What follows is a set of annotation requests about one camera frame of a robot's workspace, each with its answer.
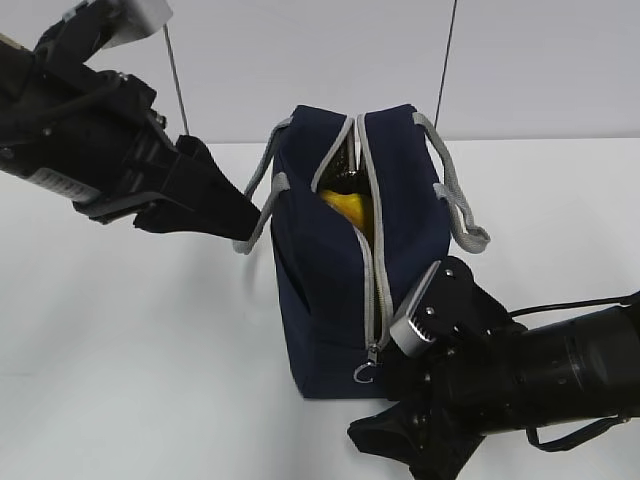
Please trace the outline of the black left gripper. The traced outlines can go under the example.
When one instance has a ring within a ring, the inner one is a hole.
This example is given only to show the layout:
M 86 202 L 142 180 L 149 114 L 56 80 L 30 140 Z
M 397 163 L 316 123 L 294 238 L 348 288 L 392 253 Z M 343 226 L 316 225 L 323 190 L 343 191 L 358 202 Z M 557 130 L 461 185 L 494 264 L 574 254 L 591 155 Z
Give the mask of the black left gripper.
M 156 93 L 137 77 L 93 72 L 76 88 L 52 74 L 29 83 L 29 181 L 71 200 L 101 223 L 138 212 L 133 225 L 154 234 L 203 233 L 247 240 L 260 213 L 224 175 L 200 139 L 181 135 L 179 171 L 152 200 L 173 160 L 155 118 Z

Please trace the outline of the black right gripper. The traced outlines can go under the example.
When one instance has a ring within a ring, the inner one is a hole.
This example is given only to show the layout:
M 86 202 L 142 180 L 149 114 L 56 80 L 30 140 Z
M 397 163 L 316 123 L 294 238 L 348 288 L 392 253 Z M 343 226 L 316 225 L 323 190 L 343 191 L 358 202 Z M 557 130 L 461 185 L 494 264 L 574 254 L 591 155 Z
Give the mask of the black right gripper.
M 398 461 L 415 479 L 454 480 L 485 440 L 524 430 L 523 379 L 513 358 L 527 334 L 479 286 L 471 268 L 448 256 L 420 304 L 434 343 L 419 357 L 384 351 L 383 392 L 398 403 L 348 427 L 359 452 Z

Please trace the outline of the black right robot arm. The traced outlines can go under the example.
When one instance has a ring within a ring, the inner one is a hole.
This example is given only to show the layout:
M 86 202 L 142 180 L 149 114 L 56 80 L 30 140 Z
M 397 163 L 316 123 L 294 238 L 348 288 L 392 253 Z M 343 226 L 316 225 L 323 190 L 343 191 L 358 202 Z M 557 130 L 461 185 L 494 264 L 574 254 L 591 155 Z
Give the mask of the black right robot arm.
M 492 434 L 574 449 L 639 415 L 639 297 L 586 300 L 580 315 L 528 328 L 449 256 L 404 296 L 384 363 L 392 406 L 353 422 L 362 453 L 416 479 L 454 479 Z

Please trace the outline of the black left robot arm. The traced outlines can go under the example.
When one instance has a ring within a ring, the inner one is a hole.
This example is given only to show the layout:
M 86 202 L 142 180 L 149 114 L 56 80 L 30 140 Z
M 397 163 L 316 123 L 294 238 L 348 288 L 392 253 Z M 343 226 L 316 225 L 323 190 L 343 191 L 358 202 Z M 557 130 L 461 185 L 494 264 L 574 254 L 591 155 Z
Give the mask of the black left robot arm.
M 258 208 L 198 138 L 172 141 L 157 93 L 132 74 L 95 71 L 49 42 L 1 45 L 1 169 L 106 225 L 127 216 L 157 234 L 248 239 Z

